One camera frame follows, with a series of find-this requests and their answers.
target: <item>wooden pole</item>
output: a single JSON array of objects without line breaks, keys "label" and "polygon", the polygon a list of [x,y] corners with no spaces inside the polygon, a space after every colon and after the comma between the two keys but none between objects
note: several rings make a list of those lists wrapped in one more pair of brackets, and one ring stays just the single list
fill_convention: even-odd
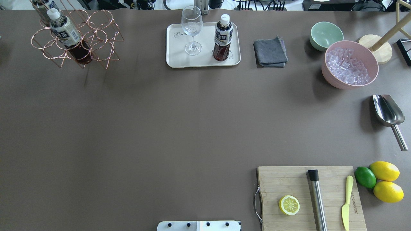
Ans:
[{"label": "wooden pole", "polygon": [[408,22],[411,21],[411,12],[408,13],[403,19],[401,19],[391,30],[389,30],[383,37],[381,37],[372,47],[370,47],[370,51],[376,51],[380,48],[384,43],[388,42],[388,40],[394,36],[401,28],[403,28]]}]

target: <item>yellow knife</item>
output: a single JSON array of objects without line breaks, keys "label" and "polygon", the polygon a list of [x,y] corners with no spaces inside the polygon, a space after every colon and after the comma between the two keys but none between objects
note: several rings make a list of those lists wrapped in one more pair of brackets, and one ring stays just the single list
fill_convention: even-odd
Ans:
[{"label": "yellow knife", "polygon": [[351,191],[353,190],[354,179],[352,176],[347,176],[347,182],[345,184],[345,204],[342,206],[342,223],[344,224],[345,230],[349,231],[350,227],[348,225],[348,213],[350,211],[350,199]]}]

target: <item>glass stem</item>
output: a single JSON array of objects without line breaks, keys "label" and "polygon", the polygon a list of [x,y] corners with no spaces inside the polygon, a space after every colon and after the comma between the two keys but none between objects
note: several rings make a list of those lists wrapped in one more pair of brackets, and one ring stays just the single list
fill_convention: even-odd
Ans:
[{"label": "glass stem", "polygon": [[196,50],[196,48],[197,48],[197,46],[194,42],[194,36],[193,36],[193,42],[191,43],[191,50],[194,51],[194,50]]}]

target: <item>wine glass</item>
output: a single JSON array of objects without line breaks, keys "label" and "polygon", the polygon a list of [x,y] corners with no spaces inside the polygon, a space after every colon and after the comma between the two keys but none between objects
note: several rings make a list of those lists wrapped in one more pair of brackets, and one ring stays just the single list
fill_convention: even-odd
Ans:
[{"label": "wine glass", "polygon": [[193,37],[193,41],[185,45],[185,52],[189,55],[198,55],[201,52],[201,44],[194,41],[194,36],[198,35],[203,27],[201,10],[196,6],[188,6],[182,10],[181,27],[183,31]]}]

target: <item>black stand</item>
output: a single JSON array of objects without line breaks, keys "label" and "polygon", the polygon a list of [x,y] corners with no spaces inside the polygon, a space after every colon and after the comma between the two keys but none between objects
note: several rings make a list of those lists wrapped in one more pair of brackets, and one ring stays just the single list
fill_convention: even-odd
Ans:
[{"label": "black stand", "polygon": [[411,67],[411,58],[410,58],[410,55],[408,54],[408,51],[410,51],[411,49],[408,49],[408,50],[405,49],[404,43],[406,42],[411,42],[411,39],[400,39],[397,41],[397,45],[407,65]]}]

